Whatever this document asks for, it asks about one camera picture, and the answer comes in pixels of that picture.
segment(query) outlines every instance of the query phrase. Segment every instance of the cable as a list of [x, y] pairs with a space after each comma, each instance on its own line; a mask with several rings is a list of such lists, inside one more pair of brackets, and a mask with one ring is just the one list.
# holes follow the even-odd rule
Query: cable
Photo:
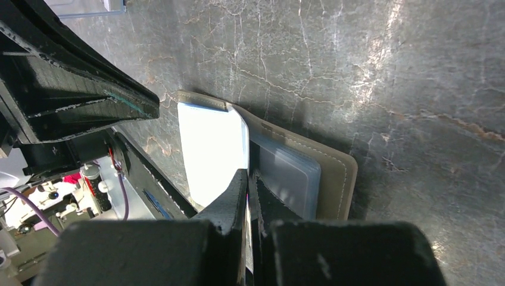
[[0, 217], [4, 217], [5, 214], [13, 207], [13, 205], [15, 204], [15, 201], [17, 200], [17, 197], [16, 198], [13, 198], [12, 200], [10, 200], [9, 202], [5, 203], [5, 205], [9, 204], [10, 202], [12, 202], [13, 204], [11, 206], [9, 206], [9, 208], [7, 208], [4, 213], [0, 216]]
[[121, 192], [123, 193], [124, 198], [124, 216], [123, 220], [128, 219], [128, 215], [130, 215], [130, 204], [128, 203], [128, 196], [126, 195], [126, 189], [123, 184], [123, 173], [117, 172], [117, 178], [119, 179], [119, 186], [121, 187]]
[[130, 204], [128, 203], [128, 196], [126, 194], [126, 188], [124, 188], [123, 172], [122, 172], [119, 164], [117, 164], [116, 160], [114, 159], [114, 152], [112, 151], [112, 148], [110, 148], [110, 147], [109, 147], [109, 155], [111, 156], [112, 165], [114, 166], [114, 168], [117, 171], [117, 179], [119, 180], [119, 186], [121, 187], [121, 192], [123, 193], [123, 199], [124, 199], [123, 220], [127, 220], [128, 216], [130, 215]]
[[42, 211], [27, 197], [25, 197], [22, 193], [16, 191], [13, 188], [2, 188], [2, 190], [10, 192], [11, 194], [15, 195], [16, 197], [22, 199], [32, 210], [35, 212], [35, 214], [40, 218], [41, 221], [43, 221], [49, 230], [56, 236], [60, 235], [60, 231], [49, 221], [49, 219], [42, 213]]

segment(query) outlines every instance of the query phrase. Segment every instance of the leather wallet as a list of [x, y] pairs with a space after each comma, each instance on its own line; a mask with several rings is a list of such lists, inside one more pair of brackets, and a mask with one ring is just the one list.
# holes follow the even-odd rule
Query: leather wallet
[[358, 172], [358, 164], [350, 155], [271, 124], [238, 105], [208, 95], [182, 90], [177, 91], [177, 97], [180, 102], [218, 110], [227, 110], [227, 107], [231, 105], [240, 113], [249, 129], [254, 129], [268, 138], [315, 159], [321, 165], [316, 219], [347, 219]]

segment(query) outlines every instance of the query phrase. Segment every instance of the purple cable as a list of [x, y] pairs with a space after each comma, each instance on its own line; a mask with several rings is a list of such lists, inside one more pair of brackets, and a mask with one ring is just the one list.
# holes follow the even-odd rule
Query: purple cable
[[126, 195], [126, 189], [124, 188], [123, 173], [117, 172], [117, 178], [119, 179], [119, 186], [121, 187], [121, 192], [123, 193], [123, 198], [124, 198], [123, 220], [127, 220], [128, 215], [130, 215], [130, 204], [128, 203], [128, 196]]
[[2, 188], [6, 192], [10, 192], [11, 194], [15, 195], [16, 197], [22, 199], [29, 207], [32, 208], [32, 210], [35, 212], [35, 214], [43, 221], [49, 230], [56, 236], [60, 235], [60, 231], [49, 221], [49, 219], [42, 213], [42, 211], [25, 195], [22, 193], [16, 191], [13, 188]]

